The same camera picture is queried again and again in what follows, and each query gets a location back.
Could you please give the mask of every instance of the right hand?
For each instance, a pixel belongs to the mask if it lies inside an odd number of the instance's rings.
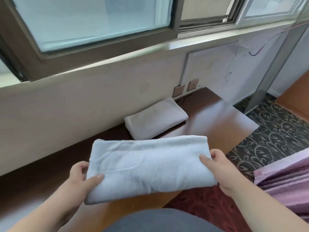
[[[251,182],[230,162],[219,149],[211,150],[211,158],[200,155],[201,162],[214,174],[219,187],[229,197]]]

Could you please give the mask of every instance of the pink cloth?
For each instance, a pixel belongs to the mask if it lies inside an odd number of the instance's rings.
[[[309,214],[309,148],[254,171],[254,183],[297,214]]]

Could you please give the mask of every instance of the wooden desk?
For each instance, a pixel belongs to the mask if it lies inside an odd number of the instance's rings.
[[[157,138],[204,135],[209,147],[229,152],[258,125],[207,88],[177,101],[189,119]],[[124,124],[65,148],[41,160],[0,177],[0,228],[7,229],[41,204],[68,177],[70,167],[89,160],[96,139],[131,140]],[[161,208],[179,192],[143,195],[97,205],[82,205],[72,220],[61,228],[67,231],[101,231],[119,218],[135,211]]]

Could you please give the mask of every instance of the hand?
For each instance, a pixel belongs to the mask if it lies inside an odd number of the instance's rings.
[[[103,174],[99,174],[86,180],[85,170],[87,170],[88,166],[89,163],[86,161],[73,165],[69,178],[48,199],[61,207],[63,215],[61,226],[72,218],[87,194],[102,182],[104,178]]]
[[[214,174],[220,189],[227,196],[232,197],[236,191],[251,183],[221,150],[212,149],[211,158],[200,155],[201,162]]]

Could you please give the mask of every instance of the towel fold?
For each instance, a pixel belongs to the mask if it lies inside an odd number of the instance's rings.
[[[187,113],[172,98],[168,98],[125,117],[125,124],[134,140],[147,140],[187,119]]]
[[[199,155],[211,157],[205,136],[143,141],[96,140],[87,179],[104,173],[85,204],[96,204],[155,192],[173,192],[217,184]]]

